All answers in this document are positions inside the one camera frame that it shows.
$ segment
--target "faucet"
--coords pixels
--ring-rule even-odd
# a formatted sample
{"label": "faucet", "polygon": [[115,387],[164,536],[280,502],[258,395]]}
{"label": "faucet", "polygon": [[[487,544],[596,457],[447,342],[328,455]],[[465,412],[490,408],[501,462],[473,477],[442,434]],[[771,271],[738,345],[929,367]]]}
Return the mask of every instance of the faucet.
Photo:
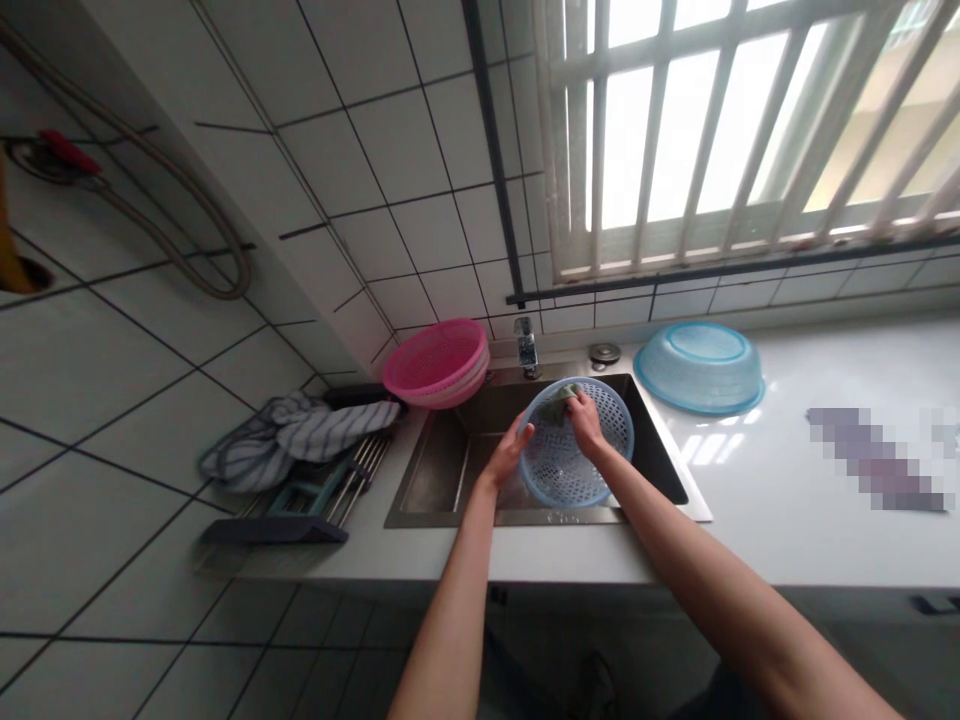
{"label": "faucet", "polygon": [[537,358],[537,345],[533,339],[530,318],[524,315],[513,322],[513,334],[517,336],[517,358],[527,380],[536,380],[543,371]]}

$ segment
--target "countertop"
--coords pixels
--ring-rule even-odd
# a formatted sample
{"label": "countertop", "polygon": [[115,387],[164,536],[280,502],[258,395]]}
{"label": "countertop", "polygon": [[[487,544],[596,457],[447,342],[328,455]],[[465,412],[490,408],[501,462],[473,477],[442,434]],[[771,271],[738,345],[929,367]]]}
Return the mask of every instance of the countertop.
{"label": "countertop", "polygon": [[[885,440],[906,443],[935,488],[956,493],[958,461],[930,442],[930,409],[958,421],[960,318],[900,318],[746,333],[767,393],[751,413],[704,419],[658,403],[714,515],[703,527],[780,586],[960,587],[957,511],[877,510],[831,448],[811,441],[811,407],[870,408]],[[625,346],[632,358],[639,346]],[[541,357],[559,362],[570,353]],[[340,547],[262,548],[244,577],[436,580],[454,528],[385,529],[426,412],[404,421]],[[490,579],[656,583],[629,525],[498,527]]]}

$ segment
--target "plastic colander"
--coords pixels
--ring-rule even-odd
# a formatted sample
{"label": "plastic colander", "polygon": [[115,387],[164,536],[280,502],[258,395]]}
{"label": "plastic colander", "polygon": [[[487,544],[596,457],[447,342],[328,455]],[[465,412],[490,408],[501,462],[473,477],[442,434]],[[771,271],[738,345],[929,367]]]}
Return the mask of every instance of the plastic colander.
{"label": "plastic colander", "polygon": [[763,398],[756,348],[716,323],[664,328],[637,353],[633,366],[658,398],[702,415],[737,415]]}
{"label": "plastic colander", "polygon": [[533,399],[520,423],[521,428],[529,422],[537,429],[520,454],[520,476],[534,497],[549,507],[587,507],[610,495],[600,473],[577,447],[570,419],[564,416],[559,427],[543,421],[544,403],[571,383],[582,387],[597,404],[607,442],[628,460],[633,457],[633,420],[623,400],[609,385],[585,377],[553,383]]}
{"label": "plastic colander", "polygon": [[483,385],[487,333],[475,320],[447,320],[417,333],[387,361],[383,384],[410,405],[456,407]]}

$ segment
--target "green sponge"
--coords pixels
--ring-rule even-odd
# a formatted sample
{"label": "green sponge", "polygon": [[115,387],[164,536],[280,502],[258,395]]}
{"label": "green sponge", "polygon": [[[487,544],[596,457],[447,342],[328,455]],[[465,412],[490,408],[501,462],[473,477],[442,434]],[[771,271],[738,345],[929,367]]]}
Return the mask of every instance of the green sponge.
{"label": "green sponge", "polygon": [[560,427],[563,425],[563,411],[567,407],[567,398],[576,397],[583,390],[577,383],[562,386],[540,406],[538,417],[545,425]]}

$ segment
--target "window bars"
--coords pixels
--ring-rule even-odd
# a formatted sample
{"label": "window bars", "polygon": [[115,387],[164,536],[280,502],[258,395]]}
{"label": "window bars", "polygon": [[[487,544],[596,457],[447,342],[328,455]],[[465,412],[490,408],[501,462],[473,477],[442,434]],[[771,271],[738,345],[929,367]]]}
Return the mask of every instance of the window bars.
{"label": "window bars", "polygon": [[960,226],[958,6],[533,0],[554,283]]}

